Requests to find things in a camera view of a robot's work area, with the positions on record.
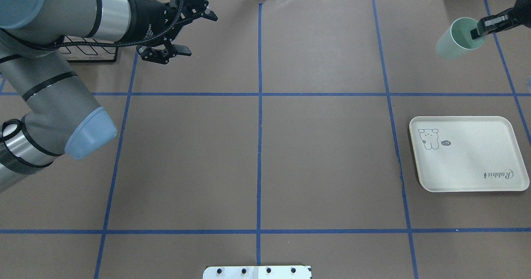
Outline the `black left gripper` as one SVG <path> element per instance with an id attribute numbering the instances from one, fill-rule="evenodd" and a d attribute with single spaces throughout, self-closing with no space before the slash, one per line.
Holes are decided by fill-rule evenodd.
<path id="1" fill-rule="evenodd" d="M 129 0 L 131 22 L 125 33 L 127 46 L 136 46 L 141 60 L 167 64 L 177 56 L 192 56 L 187 46 L 174 44 L 186 25 L 197 19 L 218 21 L 208 0 Z"/>

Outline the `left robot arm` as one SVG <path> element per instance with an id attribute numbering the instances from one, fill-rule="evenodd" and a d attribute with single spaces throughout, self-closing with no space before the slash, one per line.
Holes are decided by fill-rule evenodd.
<path id="1" fill-rule="evenodd" d="M 1 125 L 1 190 L 68 154 L 82 159 L 117 135 L 61 48 L 135 46 L 142 60 L 191 56 L 173 44 L 208 0 L 1 0 L 1 75 L 31 111 Z"/>

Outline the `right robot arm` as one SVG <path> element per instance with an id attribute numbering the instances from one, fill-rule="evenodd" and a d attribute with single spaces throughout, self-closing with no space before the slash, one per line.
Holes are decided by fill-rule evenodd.
<path id="1" fill-rule="evenodd" d="M 486 36 L 520 25 L 530 27 L 530 0 L 516 0 L 513 7 L 480 20 L 453 21 L 436 43 L 436 53 L 446 60 L 457 59 L 483 46 Z"/>

